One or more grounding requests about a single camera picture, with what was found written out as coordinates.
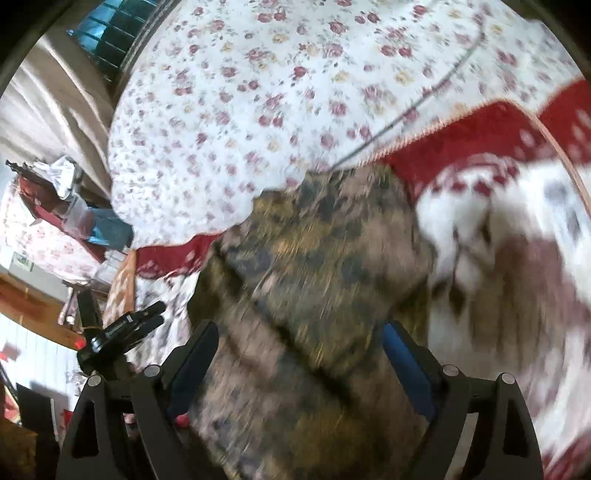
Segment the beige curtain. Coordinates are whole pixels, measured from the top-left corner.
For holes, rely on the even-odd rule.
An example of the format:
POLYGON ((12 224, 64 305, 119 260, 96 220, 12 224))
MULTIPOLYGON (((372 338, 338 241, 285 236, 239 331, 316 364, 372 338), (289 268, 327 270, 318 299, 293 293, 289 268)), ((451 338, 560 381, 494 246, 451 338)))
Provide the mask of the beige curtain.
POLYGON ((107 146, 114 104, 84 50, 63 31, 34 45, 1 97, 1 160, 52 164, 63 156, 105 199, 112 180, 107 146))

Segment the orange checkered cushion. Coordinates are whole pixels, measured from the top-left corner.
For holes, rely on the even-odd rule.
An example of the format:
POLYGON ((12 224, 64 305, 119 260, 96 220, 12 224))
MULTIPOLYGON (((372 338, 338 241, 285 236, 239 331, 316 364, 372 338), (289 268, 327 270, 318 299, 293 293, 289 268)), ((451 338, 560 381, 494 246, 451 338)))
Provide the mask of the orange checkered cushion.
POLYGON ((137 255, 130 250, 117 270, 102 314, 102 327, 113 324, 122 315, 135 310, 135 274, 137 255))

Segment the white floral quilt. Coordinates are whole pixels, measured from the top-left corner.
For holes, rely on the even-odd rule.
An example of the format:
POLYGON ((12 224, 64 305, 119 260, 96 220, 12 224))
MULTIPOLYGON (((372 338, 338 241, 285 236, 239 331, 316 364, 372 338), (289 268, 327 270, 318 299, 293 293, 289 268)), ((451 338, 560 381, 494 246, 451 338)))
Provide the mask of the white floral quilt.
POLYGON ((580 75, 501 1, 183 1, 119 99, 112 205, 135 247, 179 245, 310 170, 489 100, 537 110, 580 75))

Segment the red white plush blanket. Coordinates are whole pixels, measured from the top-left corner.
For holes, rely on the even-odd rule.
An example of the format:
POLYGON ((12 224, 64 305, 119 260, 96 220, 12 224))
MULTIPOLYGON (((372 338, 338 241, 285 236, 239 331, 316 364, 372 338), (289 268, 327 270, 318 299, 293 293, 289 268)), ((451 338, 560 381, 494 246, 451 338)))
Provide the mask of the red white plush blanket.
MULTIPOLYGON (((540 116, 495 102, 363 165, 404 182, 436 252, 420 345, 468 375, 516 376, 548 479, 590 473, 590 219, 564 168, 590 176, 575 148, 589 113, 589 87, 577 82, 540 116)), ((191 459, 230 479, 192 429, 191 408, 191 459)))

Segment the window with blue glass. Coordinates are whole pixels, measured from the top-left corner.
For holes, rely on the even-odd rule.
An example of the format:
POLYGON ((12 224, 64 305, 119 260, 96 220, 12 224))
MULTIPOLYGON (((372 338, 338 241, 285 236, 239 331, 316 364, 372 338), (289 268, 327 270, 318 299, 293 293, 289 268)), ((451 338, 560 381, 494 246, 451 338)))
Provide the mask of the window with blue glass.
POLYGON ((85 51, 99 76, 112 86, 134 41, 159 4, 155 0, 99 1, 66 32, 85 51))

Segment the white plastic bag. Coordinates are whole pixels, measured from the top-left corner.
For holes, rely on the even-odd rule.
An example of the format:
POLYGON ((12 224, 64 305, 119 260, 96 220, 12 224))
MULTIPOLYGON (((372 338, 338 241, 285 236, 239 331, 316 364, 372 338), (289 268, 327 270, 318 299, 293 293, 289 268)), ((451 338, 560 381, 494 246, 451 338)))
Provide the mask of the white plastic bag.
POLYGON ((36 162, 35 171, 48 180, 61 200, 68 200, 81 185, 83 170, 69 156, 62 156, 53 163, 36 162))

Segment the brown gold floral garment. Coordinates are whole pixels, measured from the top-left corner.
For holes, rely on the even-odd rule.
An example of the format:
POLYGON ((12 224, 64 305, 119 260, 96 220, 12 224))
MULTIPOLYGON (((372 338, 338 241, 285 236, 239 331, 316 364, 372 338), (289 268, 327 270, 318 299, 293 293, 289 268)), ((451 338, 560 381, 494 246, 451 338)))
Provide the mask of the brown gold floral garment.
POLYGON ((397 479, 424 432, 382 345, 425 344, 436 252, 384 165, 266 191, 211 245, 188 316, 219 346, 191 426, 230 479, 397 479))

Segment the blue box on floor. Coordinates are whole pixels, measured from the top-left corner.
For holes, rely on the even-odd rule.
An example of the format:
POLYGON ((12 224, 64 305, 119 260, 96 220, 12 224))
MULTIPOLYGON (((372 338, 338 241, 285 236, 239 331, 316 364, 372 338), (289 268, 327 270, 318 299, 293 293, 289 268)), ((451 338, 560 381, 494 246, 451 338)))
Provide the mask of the blue box on floor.
POLYGON ((88 242, 110 250, 123 251, 133 240, 132 227, 111 209, 91 208, 93 227, 88 242))

